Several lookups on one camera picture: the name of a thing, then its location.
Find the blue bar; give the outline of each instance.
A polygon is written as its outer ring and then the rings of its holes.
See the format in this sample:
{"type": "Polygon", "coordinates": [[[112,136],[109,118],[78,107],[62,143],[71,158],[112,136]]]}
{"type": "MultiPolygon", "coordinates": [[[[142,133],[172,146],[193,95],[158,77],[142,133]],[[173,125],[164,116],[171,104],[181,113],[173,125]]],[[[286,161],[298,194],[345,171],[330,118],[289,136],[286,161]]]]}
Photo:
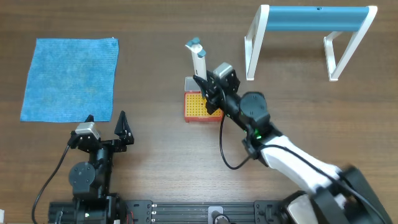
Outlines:
{"type": "Polygon", "coordinates": [[[356,32],[368,7],[270,6],[266,31],[356,32]]]}

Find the wooden surface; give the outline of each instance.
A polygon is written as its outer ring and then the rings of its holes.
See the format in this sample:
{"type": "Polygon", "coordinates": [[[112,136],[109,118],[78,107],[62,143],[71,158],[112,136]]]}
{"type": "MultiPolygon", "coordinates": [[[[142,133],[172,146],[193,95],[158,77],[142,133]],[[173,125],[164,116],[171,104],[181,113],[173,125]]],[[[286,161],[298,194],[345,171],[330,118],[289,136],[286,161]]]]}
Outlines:
{"type": "MultiPolygon", "coordinates": [[[[367,6],[379,11],[338,82],[329,82],[322,32],[267,33],[254,82],[244,77],[243,37],[260,4],[297,1],[0,1],[0,208],[7,222],[31,222],[40,188],[54,170],[76,123],[22,123],[24,89],[36,38],[119,39],[110,123],[120,110],[136,143],[114,157],[111,190],[156,202],[252,202],[283,199],[298,188],[257,161],[229,170],[218,148],[218,123],[183,119],[184,77],[192,75],[184,44],[199,36],[209,70],[236,69],[239,93],[265,94],[272,120],[300,148],[325,162],[352,163],[398,221],[398,2],[300,1],[300,5],[367,6]]],[[[335,40],[342,55],[348,35],[335,40]]],[[[224,127],[232,164],[245,156],[243,132],[224,127]]],[[[50,201],[72,199],[69,170],[88,155],[71,150],[36,210],[47,221],[50,201]]]]}

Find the white bracket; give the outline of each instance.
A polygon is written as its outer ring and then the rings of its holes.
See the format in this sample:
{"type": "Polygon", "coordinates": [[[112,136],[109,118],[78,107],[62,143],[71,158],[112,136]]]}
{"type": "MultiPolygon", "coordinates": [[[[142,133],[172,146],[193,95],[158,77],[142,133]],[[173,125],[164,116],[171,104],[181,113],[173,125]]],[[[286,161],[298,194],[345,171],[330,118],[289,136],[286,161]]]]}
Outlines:
{"type": "MultiPolygon", "coordinates": [[[[335,55],[333,52],[332,40],[338,37],[341,32],[334,31],[323,38],[325,46],[326,64],[328,67],[329,81],[337,81],[341,72],[347,65],[349,59],[354,54],[357,46],[361,42],[365,33],[368,31],[377,13],[377,6],[368,6],[369,13],[357,32],[353,33],[348,46],[336,66],[335,55]]],[[[248,34],[244,37],[244,52],[246,62],[246,80],[254,80],[257,61],[261,50],[262,41],[267,27],[269,16],[269,5],[261,5],[254,16],[248,34]]]]}

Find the blue cloth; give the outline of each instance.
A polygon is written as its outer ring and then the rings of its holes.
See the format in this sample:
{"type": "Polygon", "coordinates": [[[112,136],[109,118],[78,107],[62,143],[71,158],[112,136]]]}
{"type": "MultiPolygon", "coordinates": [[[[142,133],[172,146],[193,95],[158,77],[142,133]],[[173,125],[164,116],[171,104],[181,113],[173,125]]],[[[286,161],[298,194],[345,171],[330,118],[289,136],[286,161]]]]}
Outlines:
{"type": "Polygon", "coordinates": [[[109,121],[117,39],[37,39],[21,121],[109,121]]]}

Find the robotic arm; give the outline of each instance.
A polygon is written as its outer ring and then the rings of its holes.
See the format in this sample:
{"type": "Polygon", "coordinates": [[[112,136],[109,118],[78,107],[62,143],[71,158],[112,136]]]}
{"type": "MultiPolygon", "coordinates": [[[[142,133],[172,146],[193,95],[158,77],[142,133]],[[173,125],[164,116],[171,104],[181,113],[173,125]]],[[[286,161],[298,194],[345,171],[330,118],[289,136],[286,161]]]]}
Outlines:
{"type": "Polygon", "coordinates": [[[392,223],[376,194],[355,167],[341,170],[303,152],[271,122],[264,95],[236,94],[240,81],[231,65],[222,63],[206,79],[193,79],[212,114],[218,108],[246,132],[242,143],[253,159],[278,170],[307,194],[287,198],[286,223],[392,223]]]}

